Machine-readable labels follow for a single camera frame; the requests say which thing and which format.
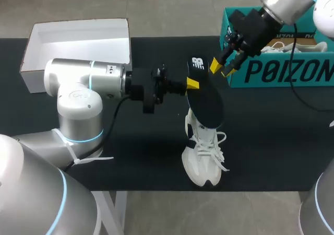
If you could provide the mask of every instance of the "black table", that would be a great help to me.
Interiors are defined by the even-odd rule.
[[[0,40],[0,133],[13,136],[58,127],[56,99],[30,94],[19,68],[26,39]],[[219,52],[218,37],[132,38],[133,67],[164,62],[173,79],[187,75],[189,55],[211,60]],[[225,166],[214,189],[200,189],[187,177],[181,154],[186,144],[185,97],[169,95],[154,115],[143,115],[140,102],[127,101],[117,117],[104,156],[71,168],[68,173],[90,190],[171,191],[308,191],[334,157],[334,114],[303,106],[290,88],[231,89],[221,76],[213,78],[225,105],[219,131]],[[307,101],[334,108],[334,88],[298,88]],[[104,103],[105,128],[117,102]]]

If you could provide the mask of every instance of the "tiled floor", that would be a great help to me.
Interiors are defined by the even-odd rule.
[[[26,38],[36,22],[128,17],[130,35],[209,36],[226,6],[260,0],[0,0],[0,38]],[[300,199],[288,193],[131,192],[126,235],[297,235]]]
[[[28,37],[36,22],[128,17],[133,37],[209,36],[226,6],[260,0],[0,0],[0,37]]]
[[[126,235],[298,235],[295,192],[130,192]]]

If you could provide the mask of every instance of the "table leg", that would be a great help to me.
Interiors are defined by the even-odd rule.
[[[127,200],[126,191],[116,192],[115,208],[120,218],[120,223],[121,223],[123,231],[124,231],[124,224],[125,224],[126,200]]]
[[[123,219],[121,219],[122,221],[121,223],[120,215],[114,206],[110,193],[109,192],[92,192],[92,193],[100,207],[101,219],[102,219],[102,222],[108,234],[109,235],[124,235],[124,217],[122,216]]]

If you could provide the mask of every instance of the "end effector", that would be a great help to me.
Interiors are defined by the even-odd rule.
[[[50,96],[57,96],[60,86],[75,83],[97,92],[102,98],[130,96],[134,101],[142,101],[144,113],[154,113],[155,104],[162,103],[166,93],[184,95],[187,88],[186,81],[167,79],[164,65],[126,70],[124,65],[115,63],[60,58],[48,62],[44,85]]]
[[[261,0],[263,7],[252,9],[248,15],[235,10],[229,17],[233,32],[225,36],[228,46],[213,59],[210,70],[222,69],[227,77],[240,69],[250,56],[261,55],[261,50],[280,32],[284,24],[294,24],[316,0]],[[234,60],[226,65],[228,57],[238,51]]]

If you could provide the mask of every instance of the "shoe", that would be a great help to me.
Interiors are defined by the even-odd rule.
[[[283,47],[281,48],[274,48],[276,44],[282,44]],[[285,46],[282,42],[276,42],[273,46],[266,46],[264,47],[261,52],[262,53],[291,53],[293,47],[293,43]],[[327,52],[328,45],[326,42],[318,43],[317,45],[301,45],[296,44],[294,53],[301,53],[301,52]]]
[[[185,129],[189,140],[182,153],[182,163],[189,178],[198,186],[204,186],[207,181],[217,185],[221,171],[228,171],[221,164],[224,156],[219,147],[226,140],[226,134],[201,125],[191,109],[185,118]],[[218,141],[218,135],[223,135],[223,139]]]
[[[281,48],[275,48],[274,46],[276,44],[282,44],[283,47],[281,47]],[[291,46],[291,48],[289,50],[285,50],[284,49],[284,48],[288,47],[289,45],[285,46],[283,42],[276,42],[276,43],[273,44],[273,46],[266,46],[266,47],[264,47],[261,50],[261,52],[262,53],[291,53],[292,46]],[[301,51],[297,48],[297,45],[296,45],[296,48],[294,49],[294,53],[298,53],[298,52],[301,52]]]
[[[293,43],[280,48],[283,50],[283,52],[291,52],[293,47]],[[299,52],[327,52],[328,50],[328,45],[326,42],[321,42],[318,43],[317,45],[301,45],[301,44],[296,44],[296,50],[299,50]]]

